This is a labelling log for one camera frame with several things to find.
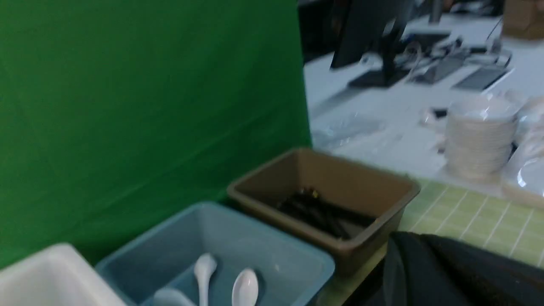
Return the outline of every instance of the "brown plastic bin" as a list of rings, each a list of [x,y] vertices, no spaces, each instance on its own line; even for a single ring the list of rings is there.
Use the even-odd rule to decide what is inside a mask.
[[[315,188],[327,201],[377,219],[359,228],[354,238],[342,241],[274,208],[303,187]],[[229,196],[245,212],[327,250],[341,276],[356,272],[387,241],[404,207],[418,193],[419,184],[409,178],[311,149],[287,152],[228,187]]]

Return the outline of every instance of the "plastic bin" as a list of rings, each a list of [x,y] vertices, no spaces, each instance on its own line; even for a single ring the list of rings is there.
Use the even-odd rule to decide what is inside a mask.
[[[338,240],[274,206],[297,190],[315,188],[324,199],[376,218],[367,228],[350,228],[353,238]],[[228,187],[247,213],[333,255],[339,275],[350,276],[387,242],[404,207],[419,193],[409,178],[310,149],[296,149],[264,164]]]
[[[123,306],[69,244],[58,244],[0,271],[1,306]]]
[[[259,306],[309,303],[334,272],[323,251],[239,212],[195,204],[154,227],[97,266],[129,305],[152,305],[153,294],[174,287],[198,304],[195,261],[211,253],[218,268],[209,305],[230,306],[236,276],[246,267],[259,277]]]

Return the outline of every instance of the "tiled surface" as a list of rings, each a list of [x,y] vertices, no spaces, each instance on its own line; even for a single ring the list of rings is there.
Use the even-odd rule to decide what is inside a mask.
[[[399,230],[451,237],[544,268],[544,211],[437,182],[420,184]],[[384,254],[382,248],[350,279],[333,278],[317,304],[342,305]]]

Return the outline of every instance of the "blue plastic bin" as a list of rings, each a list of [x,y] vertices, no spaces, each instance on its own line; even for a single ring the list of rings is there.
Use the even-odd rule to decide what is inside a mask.
[[[169,218],[96,266],[129,305],[152,305],[155,291],[180,289],[198,304],[195,261],[211,253],[218,268],[209,305],[230,306],[236,276],[246,267],[259,277],[258,306],[307,305],[332,276],[325,252],[239,212],[199,203]]]

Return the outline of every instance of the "cardboard box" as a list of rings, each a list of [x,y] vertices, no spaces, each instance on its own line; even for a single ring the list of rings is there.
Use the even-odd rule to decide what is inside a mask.
[[[544,39],[544,1],[506,0],[502,35],[527,40]]]
[[[350,228],[353,238],[339,240],[275,208],[304,187],[315,188],[326,201],[376,221],[367,228]],[[356,272],[387,242],[404,207],[418,193],[418,183],[407,177],[310,149],[287,152],[228,187],[229,196],[245,212],[327,250],[342,276]]]

